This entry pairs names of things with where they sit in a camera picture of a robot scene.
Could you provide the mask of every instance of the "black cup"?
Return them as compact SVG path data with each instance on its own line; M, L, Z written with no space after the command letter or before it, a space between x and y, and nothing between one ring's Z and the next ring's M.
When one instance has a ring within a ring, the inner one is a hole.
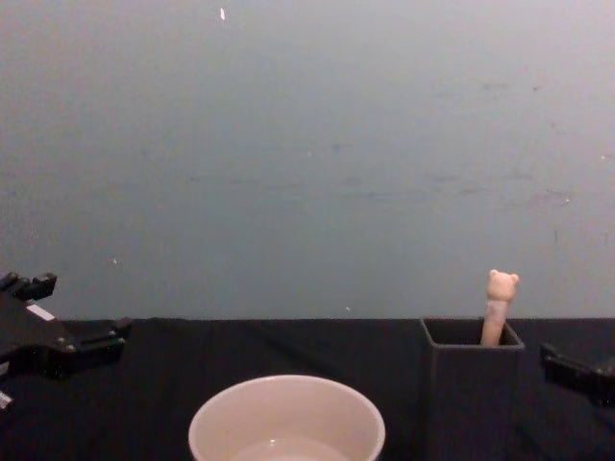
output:
M481 346L482 323L421 319L419 459L505 457L517 362L525 345L505 324L499 346Z

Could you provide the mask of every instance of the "white bowl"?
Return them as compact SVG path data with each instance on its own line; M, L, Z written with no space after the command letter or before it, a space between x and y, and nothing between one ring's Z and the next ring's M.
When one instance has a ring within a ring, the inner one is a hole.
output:
M376 461L378 408L356 390L315 376L268 376L208 400L188 431L195 461Z

